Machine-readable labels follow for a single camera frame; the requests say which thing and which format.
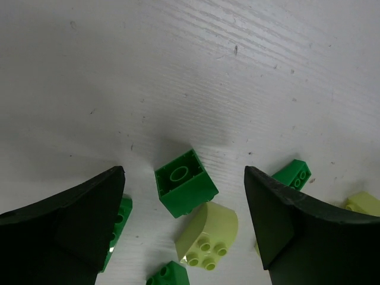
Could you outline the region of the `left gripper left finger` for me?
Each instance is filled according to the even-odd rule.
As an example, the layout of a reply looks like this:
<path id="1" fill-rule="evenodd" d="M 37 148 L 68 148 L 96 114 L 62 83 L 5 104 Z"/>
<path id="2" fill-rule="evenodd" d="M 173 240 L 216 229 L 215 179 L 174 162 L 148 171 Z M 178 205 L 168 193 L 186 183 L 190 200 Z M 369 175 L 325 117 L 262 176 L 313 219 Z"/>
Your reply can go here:
<path id="1" fill-rule="evenodd" d="M 1 284 L 94 284 L 125 186 L 114 166 L 66 191 L 1 214 Z"/>

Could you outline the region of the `green square lego brick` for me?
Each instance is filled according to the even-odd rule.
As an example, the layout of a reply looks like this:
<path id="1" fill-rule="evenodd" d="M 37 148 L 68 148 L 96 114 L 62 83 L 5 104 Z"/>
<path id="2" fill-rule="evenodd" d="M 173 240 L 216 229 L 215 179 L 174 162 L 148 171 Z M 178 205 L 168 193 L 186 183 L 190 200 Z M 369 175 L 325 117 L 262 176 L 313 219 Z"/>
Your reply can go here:
<path id="1" fill-rule="evenodd" d="M 155 170 L 154 175 L 159 200 L 176 219 L 219 193 L 193 149 Z"/>

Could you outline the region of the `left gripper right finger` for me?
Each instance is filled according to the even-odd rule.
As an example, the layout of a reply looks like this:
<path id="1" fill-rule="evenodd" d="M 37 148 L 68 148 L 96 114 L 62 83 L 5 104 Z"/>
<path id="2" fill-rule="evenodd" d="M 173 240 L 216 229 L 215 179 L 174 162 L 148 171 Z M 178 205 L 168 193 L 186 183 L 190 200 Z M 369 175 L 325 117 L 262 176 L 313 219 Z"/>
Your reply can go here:
<path id="1" fill-rule="evenodd" d="M 245 167 L 261 261 L 273 284 L 378 284 L 379 218 L 322 202 Z"/>

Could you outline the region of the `green lego plate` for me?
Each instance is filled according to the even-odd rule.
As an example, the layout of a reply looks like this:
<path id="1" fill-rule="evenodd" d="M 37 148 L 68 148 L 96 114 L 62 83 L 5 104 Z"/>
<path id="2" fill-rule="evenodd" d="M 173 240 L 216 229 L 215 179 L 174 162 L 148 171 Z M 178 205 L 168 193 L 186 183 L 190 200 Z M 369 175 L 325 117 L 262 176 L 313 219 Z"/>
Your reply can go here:
<path id="1" fill-rule="evenodd" d="M 107 256 L 104 261 L 104 266 L 102 270 L 100 271 L 100 273 L 103 273 L 105 271 L 111 259 L 111 256 L 113 254 L 113 251 L 117 245 L 117 242 L 122 234 L 122 231 L 128 221 L 128 218 L 131 214 L 132 209 L 133 209 L 132 198 L 127 194 L 123 194 L 121 203 L 119 206 L 119 210 L 118 210 L 118 215 L 116 216 L 113 232 L 112 232 L 111 239 L 109 242 L 109 250 L 107 252 Z"/>

